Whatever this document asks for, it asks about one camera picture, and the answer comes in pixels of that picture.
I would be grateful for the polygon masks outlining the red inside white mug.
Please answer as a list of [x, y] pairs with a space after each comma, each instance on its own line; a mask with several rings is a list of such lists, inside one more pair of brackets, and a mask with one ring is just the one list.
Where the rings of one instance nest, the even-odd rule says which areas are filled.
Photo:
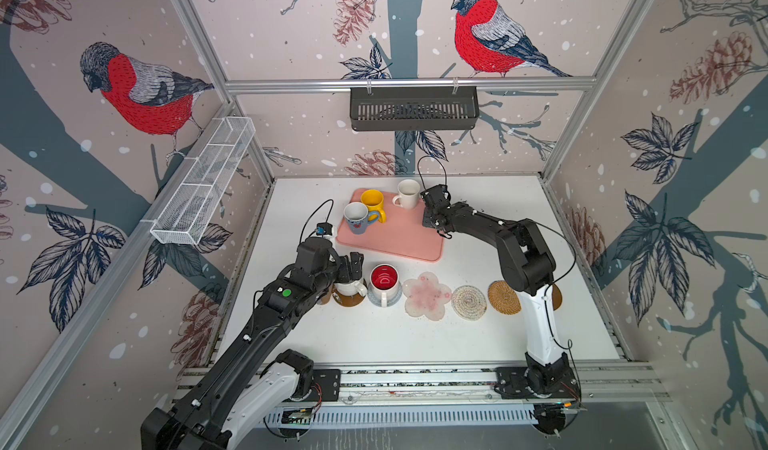
[[369, 278], [369, 289], [389, 290], [401, 288], [399, 273], [389, 264], [379, 264], [373, 268]]

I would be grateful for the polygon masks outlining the pink tray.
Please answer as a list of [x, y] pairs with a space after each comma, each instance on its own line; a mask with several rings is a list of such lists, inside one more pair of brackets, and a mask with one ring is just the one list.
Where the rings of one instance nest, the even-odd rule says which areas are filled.
[[403, 209], [392, 203], [395, 193], [384, 192], [386, 223], [373, 223], [363, 234], [354, 234], [345, 219], [339, 225], [336, 241], [349, 247], [386, 253], [425, 262], [437, 262], [442, 257], [444, 239], [435, 229], [423, 225], [424, 203], [419, 200], [413, 209]]

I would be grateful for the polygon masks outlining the multicolour zigzag woven coaster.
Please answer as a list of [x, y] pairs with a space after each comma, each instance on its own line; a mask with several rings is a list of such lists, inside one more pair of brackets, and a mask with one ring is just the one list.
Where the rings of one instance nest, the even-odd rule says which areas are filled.
[[468, 321], [477, 321], [487, 311], [487, 299], [483, 292], [471, 285], [463, 285], [453, 291], [451, 304], [454, 312]]

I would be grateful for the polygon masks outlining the yellow mug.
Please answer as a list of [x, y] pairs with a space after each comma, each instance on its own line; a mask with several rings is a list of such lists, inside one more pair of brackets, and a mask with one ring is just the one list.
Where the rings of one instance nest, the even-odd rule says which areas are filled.
[[385, 223], [387, 221], [384, 210], [384, 195], [381, 191], [376, 189], [365, 190], [360, 200], [370, 212], [375, 212], [378, 215], [379, 222]]

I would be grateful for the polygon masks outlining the dark wooden round coaster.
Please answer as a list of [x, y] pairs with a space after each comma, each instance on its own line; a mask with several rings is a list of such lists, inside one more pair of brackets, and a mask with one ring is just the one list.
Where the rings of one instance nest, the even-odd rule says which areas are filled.
[[563, 303], [563, 295], [557, 284], [553, 284], [550, 290], [554, 310], [558, 310]]

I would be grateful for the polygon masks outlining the rattan round woven coaster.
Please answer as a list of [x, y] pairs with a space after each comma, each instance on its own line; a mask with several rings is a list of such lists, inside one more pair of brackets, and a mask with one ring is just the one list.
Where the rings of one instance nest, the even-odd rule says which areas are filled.
[[522, 310], [517, 293], [503, 280], [492, 282], [487, 296], [491, 306], [503, 315], [515, 315]]

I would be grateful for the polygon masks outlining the cream mug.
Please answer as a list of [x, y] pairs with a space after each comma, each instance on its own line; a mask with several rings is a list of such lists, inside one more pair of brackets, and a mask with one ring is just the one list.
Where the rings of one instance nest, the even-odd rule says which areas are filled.
[[419, 194], [421, 186], [418, 181], [414, 179], [405, 179], [398, 183], [397, 194], [392, 199], [392, 204], [406, 209], [412, 210], [418, 205]]

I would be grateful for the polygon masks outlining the pink flower shaped coaster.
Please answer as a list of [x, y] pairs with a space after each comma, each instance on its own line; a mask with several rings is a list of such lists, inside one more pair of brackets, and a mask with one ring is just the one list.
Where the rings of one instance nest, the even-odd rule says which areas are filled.
[[445, 316], [445, 305], [452, 299], [451, 289], [442, 284], [432, 272], [423, 272], [418, 277], [402, 283], [405, 296], [405, 312], [413, 317], [425, 317], [439, 321]]

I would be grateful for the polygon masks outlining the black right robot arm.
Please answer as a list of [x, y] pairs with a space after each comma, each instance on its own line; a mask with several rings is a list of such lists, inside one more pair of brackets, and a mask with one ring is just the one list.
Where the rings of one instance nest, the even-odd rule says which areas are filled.
[[555, 259], [536, 222], [506, 220], [478, 211], [465, 202], [453, 203], [448, 187], [438, 184], [420, 193], [425, 218], [439, 235], [472, 236], [497, 250], [502, 277], [518, 293], [526, 325], [526, 386], [539, 397], [559, 390], [581, 397], [569, 348], [558, 341], [554, 322]]

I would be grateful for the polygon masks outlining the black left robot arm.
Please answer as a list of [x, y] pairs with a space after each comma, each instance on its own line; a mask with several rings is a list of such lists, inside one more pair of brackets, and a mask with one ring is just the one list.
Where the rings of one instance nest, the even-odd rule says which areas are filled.
[[279, 403], [308, 396], [311, 359], [293, 350], [267, 358], [333, 285], [360, 279], [363, 262], [361, 253], [340, 255], [323, 237], [301, 242], [215, 365], [170, 411], [155, 408], [145, 418], [142, 448], [234, 448]]

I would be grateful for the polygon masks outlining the blue grey woven coaster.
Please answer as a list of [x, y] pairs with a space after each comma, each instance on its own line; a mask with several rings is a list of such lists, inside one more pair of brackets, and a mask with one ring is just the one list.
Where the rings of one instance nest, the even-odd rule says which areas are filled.
[[389, 290], [379, 290], [372, 288], [367, 293], [368, 300], [375, 306], [380, 308], [392, 308], [402, 297], [402, 290], [400, 288], [393, 288]]

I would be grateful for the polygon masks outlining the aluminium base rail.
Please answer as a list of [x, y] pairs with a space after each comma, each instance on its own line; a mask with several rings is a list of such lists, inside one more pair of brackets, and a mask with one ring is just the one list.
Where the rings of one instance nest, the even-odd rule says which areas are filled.
[[520, 362], [346, 365], [325, 370], [321, 396], [281, 403], [271, 429], [331, 430], [453, 424], [537, 424], [570, 418], [597, 403], [659, 403], [669, 398], [648, 363], [578, 361], [536, 394]]

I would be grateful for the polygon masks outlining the glossy brown round coaster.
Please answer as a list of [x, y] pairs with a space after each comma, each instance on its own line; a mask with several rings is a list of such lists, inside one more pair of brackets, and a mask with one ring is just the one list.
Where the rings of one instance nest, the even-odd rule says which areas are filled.
[[347, 295], [338, 293], [336, 290], [332, 292], [332, 297], [333, 297], [333, 300], [338, 305], [346, 308], [355, 307], [361, 304], [365, 300], [365, 297], [363, 295], [354, 294], [354, 295], [347, 296]]

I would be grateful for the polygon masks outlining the blue patterned mug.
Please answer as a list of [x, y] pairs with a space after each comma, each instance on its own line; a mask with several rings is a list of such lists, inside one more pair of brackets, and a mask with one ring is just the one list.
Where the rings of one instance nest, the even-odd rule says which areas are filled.
[[362, 202], [352, 202], [344, 208], [343, 216], [350, 231], [354, 235], [362, 235], [370, 224], [380, 219], [381, 213], [369, 209]]

